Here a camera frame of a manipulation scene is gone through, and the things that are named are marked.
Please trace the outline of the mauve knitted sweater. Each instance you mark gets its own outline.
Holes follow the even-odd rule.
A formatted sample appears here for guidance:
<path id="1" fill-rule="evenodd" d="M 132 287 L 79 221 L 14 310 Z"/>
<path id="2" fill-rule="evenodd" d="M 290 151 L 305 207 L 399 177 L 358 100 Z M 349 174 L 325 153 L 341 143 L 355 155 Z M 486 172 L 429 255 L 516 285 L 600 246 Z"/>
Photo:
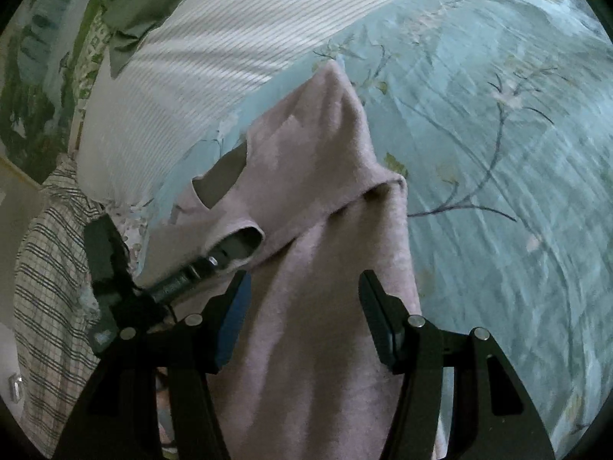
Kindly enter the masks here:
<path id="1" fill-rule="evenodd" d="M 325 63 L 261 115 L 242 148 L 191 182 L 146 246 L 155 284 L 247 230 L 259 245 L 233 358 L 210 382 L 235 459 L 376 459 L 402 380 L 378 359 L 359 302 L 373 271 L 420 312 L 403 177 L 381 166 L 344 71 Z"/>

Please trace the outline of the green plaid blanket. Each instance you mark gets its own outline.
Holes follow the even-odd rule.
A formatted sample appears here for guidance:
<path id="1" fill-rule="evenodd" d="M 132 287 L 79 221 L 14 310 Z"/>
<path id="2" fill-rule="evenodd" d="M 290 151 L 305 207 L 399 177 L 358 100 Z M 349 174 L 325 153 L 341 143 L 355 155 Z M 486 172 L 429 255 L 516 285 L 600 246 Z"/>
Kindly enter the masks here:
<path id="1" fill-rule="evenodd" d="M 83 230 L 102 211 L 79 188 L 77 165 L 69 157 L 60 160 L 39 195 L 43 208 L 16 255 L 13 326 L 24 379 L 21 426 L 50 458 L 98 364 L 86 337 L 92 315 L 80 296 L 89 282 Z"/>

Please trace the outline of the white floral pillow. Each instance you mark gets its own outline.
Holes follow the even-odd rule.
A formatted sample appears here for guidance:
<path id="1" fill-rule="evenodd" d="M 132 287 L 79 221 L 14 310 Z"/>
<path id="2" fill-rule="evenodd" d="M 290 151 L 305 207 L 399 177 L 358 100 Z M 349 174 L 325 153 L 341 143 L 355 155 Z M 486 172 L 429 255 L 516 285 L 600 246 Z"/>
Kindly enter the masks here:
<path id="1" fill-rule="evenodd" d="M 137 202 L 136 205 L 111 202 L 105 208 L 127 248 L 129 270 L 133 275 L 143 267 L 141 264 L 149 231 L 149 205 L 150 202 Z"/>

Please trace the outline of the white striped bed sheet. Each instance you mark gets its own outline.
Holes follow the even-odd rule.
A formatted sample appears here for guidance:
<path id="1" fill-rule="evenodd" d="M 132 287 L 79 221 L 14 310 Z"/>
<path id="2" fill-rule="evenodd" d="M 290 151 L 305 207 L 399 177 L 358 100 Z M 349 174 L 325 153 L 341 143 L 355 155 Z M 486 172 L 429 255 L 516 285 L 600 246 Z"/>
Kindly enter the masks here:
<path id="1" fill-rule="evenodd" d="M 77 176 L 97 202 L 147 202 L 244 95 L 391 0 L 184 0 L 86 105 Z"/>

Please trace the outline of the teal floral quilt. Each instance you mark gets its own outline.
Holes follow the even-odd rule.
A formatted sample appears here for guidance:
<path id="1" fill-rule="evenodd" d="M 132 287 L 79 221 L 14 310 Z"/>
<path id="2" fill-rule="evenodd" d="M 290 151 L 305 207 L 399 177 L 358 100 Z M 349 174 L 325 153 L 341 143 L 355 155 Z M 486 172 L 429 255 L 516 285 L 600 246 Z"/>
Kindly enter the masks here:
<path id="1" fill-rule="evenodd" d="M 187 186 L 328 62 L 362 103 L 378 163 L 407 188 L 420 312 L 408 312 L 376 459 L 457 459 L 523 417 L 528 429 L 494 439 L 486 458 L 572 454 L 612 391 L 605 25 L 586 0 L 391 0 L 244 95 L 190 148 L 152 196 L 146 246 Z M 171 322 L 197 316 L 239 270 L 251 274 L 229 266 L 175 299 Z M 208 374 L 204 353 L 203 327 L 171 349 L 169 398 L 189 405 L 174 412 L 178 454 L 235 459 L 210 386 L 229 363 Z"/>

